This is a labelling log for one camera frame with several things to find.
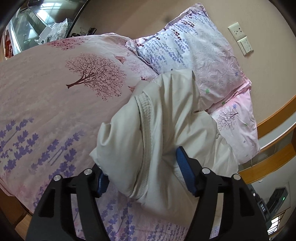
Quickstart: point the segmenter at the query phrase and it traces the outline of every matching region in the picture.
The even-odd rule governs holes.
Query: beige garment
[[[200,111],[191,70],[171,71],[144,88],[142,84],[110,123],[102,123],[90,155],[124,195],[145,210],[188,227],[198,198],[186,188],[176,148],[183,146],[203,167],[228,177],[237,172],[237,160],[216,122]],[[219,199],[219,210],[222,203]]]

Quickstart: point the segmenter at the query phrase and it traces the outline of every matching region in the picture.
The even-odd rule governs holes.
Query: wooden floor
[[[25,240],[27,231],[29,228],[29,224],[31,222],[32,217],[27,214],[25,218],[16,226],[15,230],[18,234]]]

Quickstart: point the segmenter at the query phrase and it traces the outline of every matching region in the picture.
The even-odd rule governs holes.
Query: window
[[[273,220],[271,220],[271,227],[269,228],[269,230],[267,230],[268,235],[271,235],[272,233],[276,232],[279,228],[279,222],[281,221],[282,217],[284,216],[285,212],[283,212],[282,214],[278,215],[276,218],[274,218]]]

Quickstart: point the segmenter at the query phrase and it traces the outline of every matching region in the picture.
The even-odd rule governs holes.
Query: light switch
[[[242,38],[241,40],[237,41],[237,43],[244,55],[246,55],[247,53],[253,50],[249,43],[248,37]]]

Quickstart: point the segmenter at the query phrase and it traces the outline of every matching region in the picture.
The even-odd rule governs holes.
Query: beige wall
[[[96,34],[115,32],[130,38],[154,34],[197,0],[92,0],[78,25]],[[252,81],[257,122],[296,95],[296,38],[268,0],[201,0],[210,18],[232,45]],[[227,27],[239,22],[254,49],[244,57]]]

